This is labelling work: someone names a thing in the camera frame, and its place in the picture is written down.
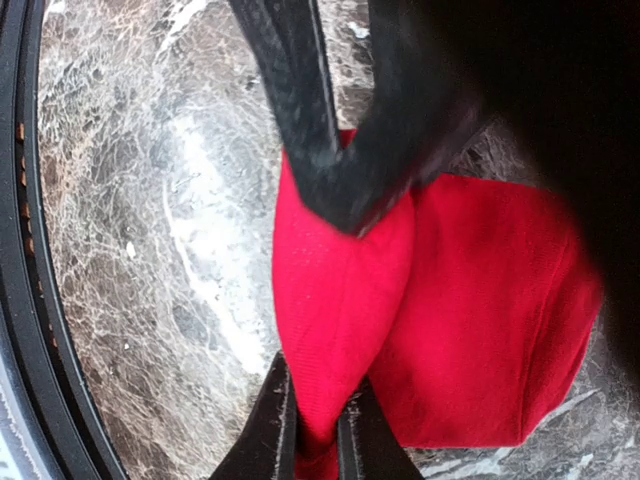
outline red fabric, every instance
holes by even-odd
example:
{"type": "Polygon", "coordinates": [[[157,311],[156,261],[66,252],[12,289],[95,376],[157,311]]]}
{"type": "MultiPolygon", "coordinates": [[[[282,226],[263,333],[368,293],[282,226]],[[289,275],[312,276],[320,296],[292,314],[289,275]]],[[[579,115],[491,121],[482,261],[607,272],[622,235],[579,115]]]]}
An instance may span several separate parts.
{"type": "Polygon", "coordinates": [[[549,192],[443,175],[354,239],[303,207],[286,161],[273,284],[315,479],[337,478],[335,423],[367,372],[403,446],[521,444],[565,398],[602,301],[549,192]]]}

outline brown marble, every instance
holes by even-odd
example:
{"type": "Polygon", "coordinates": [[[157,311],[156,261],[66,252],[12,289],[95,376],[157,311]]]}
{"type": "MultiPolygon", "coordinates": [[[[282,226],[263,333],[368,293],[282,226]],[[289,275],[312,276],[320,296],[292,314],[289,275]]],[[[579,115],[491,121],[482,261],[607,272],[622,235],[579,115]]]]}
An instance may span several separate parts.
{"type": "MultiPolygon", "coordinates": [[[[343,127],[371,96],[366,3],[322,0],[343,127]]],[[[57,280],[132,479],[206,478],[278,348],[279,140],[223,0],[52,0],[40,154],[57,280]]],[[[504,125],[454,171],[536,183],[504,125]]],[[[638,414],[600,330],[571,398],[521,449],[412,452],[426,478],[636,478],[638,414]]]]}

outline black rim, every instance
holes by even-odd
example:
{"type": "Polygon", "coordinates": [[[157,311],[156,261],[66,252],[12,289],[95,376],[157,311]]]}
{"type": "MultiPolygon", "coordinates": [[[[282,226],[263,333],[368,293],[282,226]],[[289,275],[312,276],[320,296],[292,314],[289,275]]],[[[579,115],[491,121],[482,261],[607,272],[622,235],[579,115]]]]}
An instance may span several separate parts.
{"type": "Polygon", "coordinates": [[[44,1],[0,1],[0,336],[13,394],[54,478],[127,478],[66,325],[44,219],[37,79],[44,1]]]}

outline black clamp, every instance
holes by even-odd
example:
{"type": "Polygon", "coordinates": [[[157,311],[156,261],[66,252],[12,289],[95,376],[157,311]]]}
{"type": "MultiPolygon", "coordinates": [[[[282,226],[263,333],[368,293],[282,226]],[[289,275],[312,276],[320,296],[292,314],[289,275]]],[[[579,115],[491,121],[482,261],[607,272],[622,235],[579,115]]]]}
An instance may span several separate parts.
{"type": "MultiPolygon", "coordinates": [[[[240,438],[210,480],[294,480],[298,410],[281,353],[271,364],[240,438]]],[[[398,444],[368,380],[337,425],[340,480],[418,480],[422,475],[398,444]]]]}
{"type": "Polygon", "coordinates": [[[430,182],[484,125],[481,97],[429,27],[422,0],[369,0],[373,103],[340,144],[315,0],[229,0],[262,73],[305,205],[366,232],[414,182],[430,182]]]}

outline red cloth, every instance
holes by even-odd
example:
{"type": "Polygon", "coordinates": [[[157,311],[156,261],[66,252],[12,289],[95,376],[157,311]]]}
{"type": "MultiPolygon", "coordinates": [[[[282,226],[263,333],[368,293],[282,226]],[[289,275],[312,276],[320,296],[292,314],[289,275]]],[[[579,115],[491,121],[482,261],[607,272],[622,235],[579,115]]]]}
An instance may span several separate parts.
{"type": "Polygon", "coordinates": [[[367,372],[403,446],[521,444],[569,391],[602,301],[549,192],[443,175],[354,239],[303,207],[286,161],[273,284],[316,479],[337,478],[335,423],[367,372]]]}

